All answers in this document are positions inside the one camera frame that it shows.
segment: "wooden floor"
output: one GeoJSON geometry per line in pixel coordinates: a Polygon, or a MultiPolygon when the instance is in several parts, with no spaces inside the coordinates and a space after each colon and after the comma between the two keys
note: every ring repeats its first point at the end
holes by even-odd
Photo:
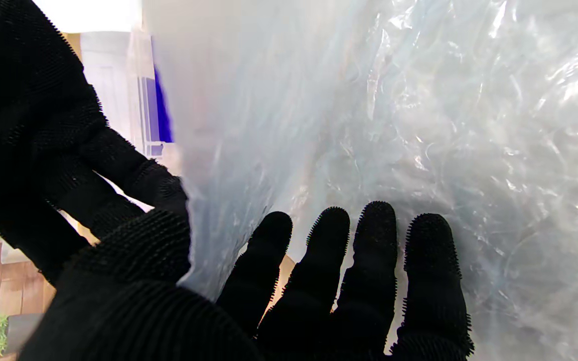
{"type": "MultiPolygon", "coordinates": [[[[2,265],[0,246],[0,313],[6,316],[42,313],[55,295],[55,288],[37,272],[32,262],[2,265]]],[[[0,361],[14,361],[16,355],[7,355],[0,361]]]]}

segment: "finger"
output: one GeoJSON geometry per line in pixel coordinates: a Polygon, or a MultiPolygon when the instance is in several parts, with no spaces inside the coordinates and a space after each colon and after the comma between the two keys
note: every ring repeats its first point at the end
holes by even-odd
{"type": "Polygon", "coordinates": [[[394,318],[398,251],[396,217],[389,203],[367,204],[354,238],[354,264],[345,272],[338,308],[331,315],[337,348],[383,352],[394,318]]]}
{"type": "Polygon", "coordinates": [[[0,235],[12,247],[21,249],[51,285],[57,283],[64,263],[89,245],[39,195],[0,204],[0,235]]]}
{"type": "Polygon", "coordinates": [[[46,159],[37,176],[42,196],[89,228],[97,238],[144,214],[77,157],[46,159]]]}
{"type": "Polygon", "coordinates": [[[216,302],[249,336],[255,334],[273,296],[291,231],[289,215],[273,212],[264,217],[251,236],[247,251],[236,261],[216,302]]]}
{"type": "Polygon", "coordinates": [[[328,208],[307,239],[307,253],[296,264],[282,298],[264,316],[257,339],[269,349],[310,351],[318,347],[330,315],[347,249],[349,216],[328,208]]]}
{"type": "Polygon", "coordinates": [[[186,215],[181,180],[147,159],[108,127],[99,128],[79,146],[84,162],[120,187],[126,195],[158,208],[186,215]]]}
{"type": "Polygon", "coordinates": [[[471,354],[474,344],[468,334],[470,316],[461,291],[459,260],[443,217],[425,214],[411,222],[404,269],[409,282],[397,351],[432,359],[453,348],[462,353],[459,358],[471,354]]]}

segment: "clear plastic bag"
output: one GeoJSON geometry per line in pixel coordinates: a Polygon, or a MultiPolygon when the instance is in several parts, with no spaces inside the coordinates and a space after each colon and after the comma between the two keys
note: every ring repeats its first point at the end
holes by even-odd
{"type": "Polygon", "coordinates": [[[190,195],[184,285],[215,298],[268,211],[298,261],[321,210],[380,199],[401,248],[417,214],[452,225],[473,359],[578,360],[578,2],[144,6],[190,195]]]}

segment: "gloved hand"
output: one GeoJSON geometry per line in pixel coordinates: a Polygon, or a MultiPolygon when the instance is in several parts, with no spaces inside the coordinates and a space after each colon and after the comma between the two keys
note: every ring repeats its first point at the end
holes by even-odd
{"type": "Polygon", "coordinates": [[[376,202],[363,211],[354,265],[335,311],[349,232],[349,217],[340,208],[321,214],[282,298],[262,318],[291,228],[284,213],[265,217],[216,306],[175,286],[190,267],[187,220],[157,209],[131,220],[67,268],[19,359],[434,361],[472,352],[456,252],[442,217],[422,215],[411,224],[408,302],[390,356],[383,348],[394,316],[392,207],[376,202]]]}
{"type": "MultiPolygon", "coordinates": [[[[354,264],[331,312],[347,247],[349,217],[325,210],[307,240],[282,298],[262,318],[291,238],[291,220],[266,217],[217,301],[268,359],[381,359],[394,318],[396,219],[388,203],[365,207],[353,242],[354,264]]],[[[470,318],[452,231],[440,215],[421,215],[405,247],[409,286],[395,359],[465,359],[473,351],[470,318]]]]}
{"type": "Polygon", "coordinates": [[[103,238],[144,203],[186,214],[179,178],[108,128],[82,64],[32,0],[0,0],[0,235],[55,285],[88,242],[57,209],[103,238]]]}

